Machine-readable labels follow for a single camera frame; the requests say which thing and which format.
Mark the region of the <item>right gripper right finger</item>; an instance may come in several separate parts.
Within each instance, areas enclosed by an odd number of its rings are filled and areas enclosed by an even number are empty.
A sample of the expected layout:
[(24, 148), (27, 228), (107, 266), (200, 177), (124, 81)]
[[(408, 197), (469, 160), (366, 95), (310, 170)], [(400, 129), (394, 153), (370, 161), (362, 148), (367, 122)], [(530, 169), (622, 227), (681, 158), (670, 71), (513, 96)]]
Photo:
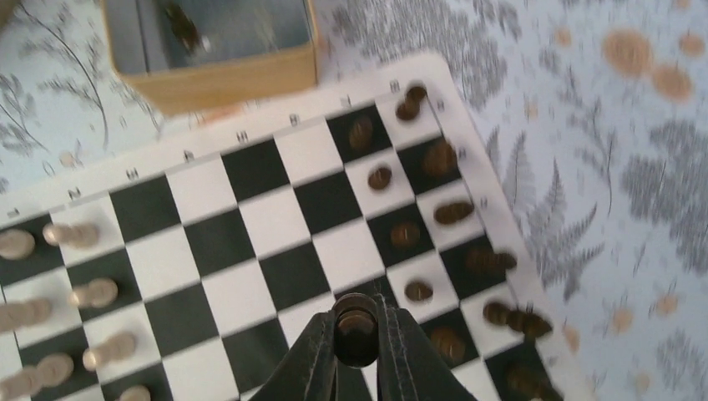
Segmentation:
[(375, 296), (377, 399), (464, 401), (475, 397), (454, 377), (412, 314)]

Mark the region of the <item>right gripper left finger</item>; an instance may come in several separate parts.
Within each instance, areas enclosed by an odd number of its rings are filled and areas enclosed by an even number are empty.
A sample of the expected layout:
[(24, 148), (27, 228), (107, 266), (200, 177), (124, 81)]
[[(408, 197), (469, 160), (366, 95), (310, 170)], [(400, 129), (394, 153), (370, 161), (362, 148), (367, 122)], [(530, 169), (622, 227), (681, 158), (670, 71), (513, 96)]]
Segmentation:
[(335, 400), (335, 322), (333, 311), (316, 313), (251, 400)]

